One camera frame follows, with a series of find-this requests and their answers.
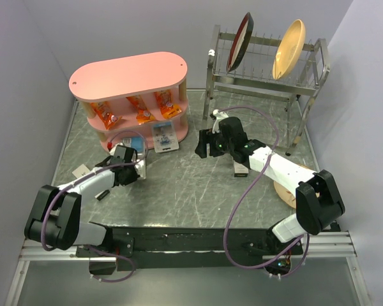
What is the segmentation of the blue boxed razor pack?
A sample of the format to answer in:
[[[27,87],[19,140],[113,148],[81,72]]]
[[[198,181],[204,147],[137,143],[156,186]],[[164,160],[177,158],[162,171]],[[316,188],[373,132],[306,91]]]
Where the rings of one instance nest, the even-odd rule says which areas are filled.
[[[145,180],[146,179],[146,160],[145,160],[146,150],[145,150],[143,139],[139,136],[126,137],[126,138],[123,138],[123,145],[125,145],[126,147],[131,147],[137,151],[137,157],[136,157],[137,164],[135,165],[135,169],[137,173],[140,175],[140,179]]]
[[[171,122],[152,126],[154,151],[156,153],[170,152],[179,149],[176,131]]]

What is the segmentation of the orange razor pack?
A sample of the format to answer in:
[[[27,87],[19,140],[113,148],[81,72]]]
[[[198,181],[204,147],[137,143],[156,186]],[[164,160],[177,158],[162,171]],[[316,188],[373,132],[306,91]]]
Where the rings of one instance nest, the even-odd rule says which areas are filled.
[[[124,121],[122,116],[116,115],[112,111],[112,107],[108,101],[90,103],[90,106],[100,118],[106,130],[111,130]]]
[[[140,95],[128,96],[127,100],[137,111],[136,120],[139,125],[156,120],[155,116],[148,110],[144,100]]]
[[[154,92],[154,97],[164,119],[171,119],[182,113],[179,105],[173,102],[172,93],[169,89]]]

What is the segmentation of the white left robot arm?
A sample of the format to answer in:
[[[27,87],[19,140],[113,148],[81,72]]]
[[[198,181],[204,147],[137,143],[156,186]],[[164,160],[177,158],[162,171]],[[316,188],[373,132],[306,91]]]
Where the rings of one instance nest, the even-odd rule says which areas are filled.
[[[110,254],[114,240],[108,229],[82,222],[81,208],[97,194],[135,182],[140,177],[136,157],[134,148],[116,145],[113,154],[87,175],[60,186],[42,186],[24,228],[25,238],[41,243],[46,251],[90,245],[100,256]]]

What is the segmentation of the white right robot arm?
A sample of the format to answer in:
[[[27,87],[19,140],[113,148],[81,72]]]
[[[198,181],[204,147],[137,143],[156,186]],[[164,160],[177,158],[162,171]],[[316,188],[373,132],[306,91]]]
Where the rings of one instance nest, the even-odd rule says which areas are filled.
[[[224,117],[216,120],[214,128],[200,130],[195,153],[201,158],[230,154],[236,163],[263,173],[294,195],[296,213],[276,223],[266,239],[274,254],[281,254],[296,237],[318,235],[345,213],[330,172],[303,168],[274,153],[265,143],[248,138],[237,117]]]

